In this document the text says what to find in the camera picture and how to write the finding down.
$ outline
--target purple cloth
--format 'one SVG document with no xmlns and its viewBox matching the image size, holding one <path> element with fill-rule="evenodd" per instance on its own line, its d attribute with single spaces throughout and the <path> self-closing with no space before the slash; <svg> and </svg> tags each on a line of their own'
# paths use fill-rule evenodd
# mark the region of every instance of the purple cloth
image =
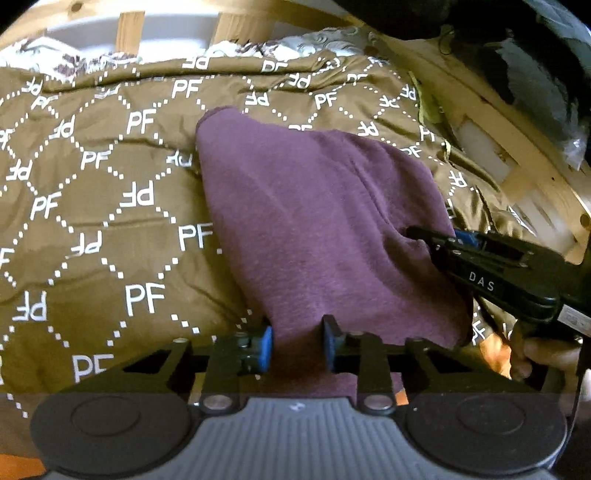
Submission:
<svg viewBox="0 0 591 480">
<path fill-rule="evenodd" d="M 327 372 L 327 313 L 344 331 L 385 343 L 420 336 L 449 348 L 467 339 L 471 305 L 425 243 L 404 236 L 410 225 L 453 235 L 419 161 L 340 131 L 262 124 L 232 107 L 203 117 L 196 146 L 223 253 L 273 325 L 267 393 L 355 395 L 353 375 Z"/>
</svg>

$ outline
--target finger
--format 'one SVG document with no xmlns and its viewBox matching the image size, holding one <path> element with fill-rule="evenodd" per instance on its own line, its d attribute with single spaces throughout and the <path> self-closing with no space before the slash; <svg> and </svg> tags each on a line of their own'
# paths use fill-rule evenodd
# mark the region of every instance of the finger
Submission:
<svg viewBox="0 0 591 480">
<path fill-rule="evenodd" d="M 519 370 L 513 367 L 511 367 L 511 369 L 509 370 L 509 376 L 512 380 L 515 380 L 516 382 L 523 382 L 524 380 L 523 375 L 521 375 Z"/>
<path fill-rule="evenodd" d="M 527 358 L 537 364 L 574 374 L 579 361 L 580 345 L 562 340 L 528 338 L 523 342 L 523 351 Z"/>
<path fill-rule="evenodd" d="M 523 351 L 523 334 L 521 332 L 521 322 L 517 322 L 511 333 L 511 358 L 515 357 L 519 360 L 525 360 L 526 356 Z"/>
<path fill-rule="evenodd" d="M 518 374 L 522 379 L 531 375 L 532 368 L 532 364 L 528 360 L 514 359 L 511 361 L 511 371 Z"/>
</svg>

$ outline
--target wooden slat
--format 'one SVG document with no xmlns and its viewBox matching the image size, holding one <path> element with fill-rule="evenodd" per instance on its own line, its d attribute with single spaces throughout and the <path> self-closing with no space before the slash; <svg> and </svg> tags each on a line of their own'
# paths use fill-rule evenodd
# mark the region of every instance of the wooden slat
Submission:
<svg viewBox="0 0 591 480">
<path fill-rule="evenodd" d="M 223 40 L 238 44 L 263 42 L 271 38 L 275 20 L 264 15 L 219 14 L 211 44 Z"/>
<path fill-rule="evenodd" d="M 493 138 L 524 169 L 556 208 L 577 242 L 586 245 L 587 231 L 580 224 L 580 217 L 589 212 L 581 198 L 545 155 L 545 150 L 544 153 L 540 151 L 540 148 L 509 121 L 496 105 L 491 105 L 472 88 L 458 81 L 446 69 L 445 62 L 435 64 L 431 58 L 426 59 L 417 54 L 416 41 L 406 42 L 387 38 L 386 42 L 395 53 L 396 60 L 415 73 L 423 85 L 439 100 L 444 110 L 461 109 L 466 112 L 467 117 Z M 467 68 L 463 67 L 463 69 L 467 72 L 466 75 L 472 74 Z"/>
<path fill-rule="evenodd" d="M 136 10 L 151 11 L 145 0 L 54 0 L 49 4 L 30 8 L 22 15 L 0 36 L 0 48 L 71 20 L 98 15 L 113 16 Z M 165 8 L 159 7 L 156 10 L 164 11 Z M 308 30 L 350 25 L 344 18 L 287 0 L 191 0 L 187 4 L 175 0 L 169 10 L 185 14 L 217 12 L 254 17 L 264 15 Z"/>
<path fill-rule="evenodd" d="M 137 55 L 142 39 L 145 12 L 124 12 L 119 16 L 115 51 Z"/>
<path fill-rule="evenodd" d="M 308 30 L 322 30 L 327 27 L 351 25 L 345 18 L 323 12 L 287 0 L 202 0 L 204 4 L 223 13 L 243 15 L 265 15 L 278 22 L 287 23 Z"/>
<path fill-rule="evenodd" d="M 505 193 L 507 200 L 509 200 L 510 205 L 519 202 L 534 186 L 528 173 L 520 166 L 514 167 L 501 183 L 501 189 Z"/>
</svg>

